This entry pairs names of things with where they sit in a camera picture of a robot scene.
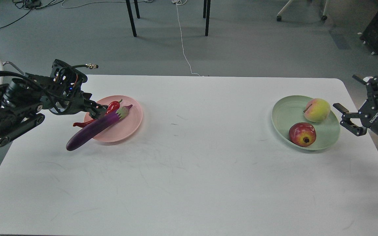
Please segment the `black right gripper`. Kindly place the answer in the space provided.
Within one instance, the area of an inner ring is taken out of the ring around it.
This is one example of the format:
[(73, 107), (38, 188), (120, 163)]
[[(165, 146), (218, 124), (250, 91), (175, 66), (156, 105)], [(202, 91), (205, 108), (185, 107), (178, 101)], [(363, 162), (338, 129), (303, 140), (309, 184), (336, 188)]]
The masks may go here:
[[(354, 74), (352, 78), (366, 87), (367, 98), (359, 112), (350, 112), (340, 103), (334, 103), (333, 107), (342, 114), (340, 125), (356, 136), (366, 135), (367, 128), (378, 136), (378, 76)], [(361, 119), (364, 127), (359, 127), (351, 119)]]

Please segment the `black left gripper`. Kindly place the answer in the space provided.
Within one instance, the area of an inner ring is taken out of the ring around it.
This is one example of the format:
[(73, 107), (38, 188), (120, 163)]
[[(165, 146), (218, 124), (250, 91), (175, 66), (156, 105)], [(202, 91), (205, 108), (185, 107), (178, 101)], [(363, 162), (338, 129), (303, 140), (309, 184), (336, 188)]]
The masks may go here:
[(72, 92), (66, 107), (66, 115), (77, 114), (78, 112), (88, 112), (92, 119), (99, 119), (107, 112), (107, 105), (96, 103), (93, 100), (86, 100), (85, 92)]

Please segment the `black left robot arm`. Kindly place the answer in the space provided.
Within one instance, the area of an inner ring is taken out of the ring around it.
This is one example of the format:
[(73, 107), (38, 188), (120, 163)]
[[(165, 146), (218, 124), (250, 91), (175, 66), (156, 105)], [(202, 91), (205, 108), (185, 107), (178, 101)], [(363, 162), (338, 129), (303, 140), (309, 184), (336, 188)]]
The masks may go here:
[(79, 68), (97, 69), (98, 65), (71, 66), (56, 59), (49, 76), (0, 71), (0, 77), (12, 77), (10, 83), (0, 85), (0, 147), (40, 125), (45, 119), (42, 109), (55, 115), (88, 112), (93, 119), (105, 115), (108, 106), (81, 90), (88, 78)]

